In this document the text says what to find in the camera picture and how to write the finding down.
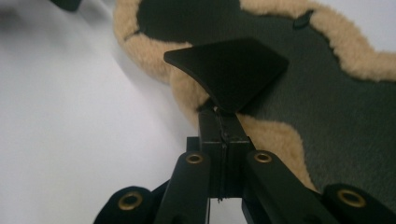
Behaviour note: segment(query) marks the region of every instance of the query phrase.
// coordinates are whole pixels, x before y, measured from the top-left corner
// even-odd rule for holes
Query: black fabric
[[[158,40],[203,45],[252,36],[285,56],[286,74],[242,112],[293,126],[319,189],[350,184],[396,212],[394,83],[350,77],[312,27],[250,15],[237,0],[143,0],[137,19],[140,32]]]

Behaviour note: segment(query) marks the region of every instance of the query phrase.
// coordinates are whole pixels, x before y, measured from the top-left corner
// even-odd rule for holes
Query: cream fleece border
[[[140,1],[117,1],[115,36],[138,66],[152,77],[170,84],[180,110],[197,127],[196,108],[207,100],[207,93],[191,77],[163,61],[166,51],[187,48],[191,44],[162,42],[139,34],[136,13]],[[273,14],[294,19],[314,9],[310,23],[329,38],[344,71],[361,79],[396,80],[396,54],[374,51],[352,22],[329,7],[306,0],[240,0],[240,3],[243,10],[255,15]],[[304,163],[303,141],[292,127],[243,115],[238,118],[256,148],[274,152],[307,187],[315,188]]]

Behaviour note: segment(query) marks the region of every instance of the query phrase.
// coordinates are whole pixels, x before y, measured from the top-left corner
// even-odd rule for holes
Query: black metal bracket
[[[199,118],[199,137],[188,138],[171,179],[152,192],[120,190],[95,224],[208,223],[210,198],[242,198],[249,224],[396,223],[360,189],[332,185],[319,195],[305,188],[275,154],[254,148],[236,115],[207,108]]]

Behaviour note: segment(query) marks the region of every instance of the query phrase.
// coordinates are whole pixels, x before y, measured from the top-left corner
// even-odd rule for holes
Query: white surface
[[[321,2],[396,50],[396,2]],[[92,223],[115,191],[167,180],[196,135],[169,87],[118,47],[112,7],[0,0],[0,223]],[[246,223],[239,200],[212,202],[211,217]]]

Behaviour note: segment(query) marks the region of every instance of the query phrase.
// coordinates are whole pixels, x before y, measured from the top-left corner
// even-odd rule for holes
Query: brass grommet
[[[120,210],[124,210],[124,211],[134,210],[142,202],[143,202],[142,195],[137,191],[131,191],[131,192],[124,194],[119,199],[119,208],[120,208]]]
[[[202,157],[199,154],[191,154],[186,158],[186,161],[190,164],[197,164],[201,163],[204,160],[204,157]]]
[[[264,152],[258,152],[254,155],[254,159],[261,163],[267,163],[272,161],[272,157]]]
[[[366,201],[357,192],[350,189],[340,189],[337,191],[337,196],[341,202],[349,206],[361,208],[366,206]]]

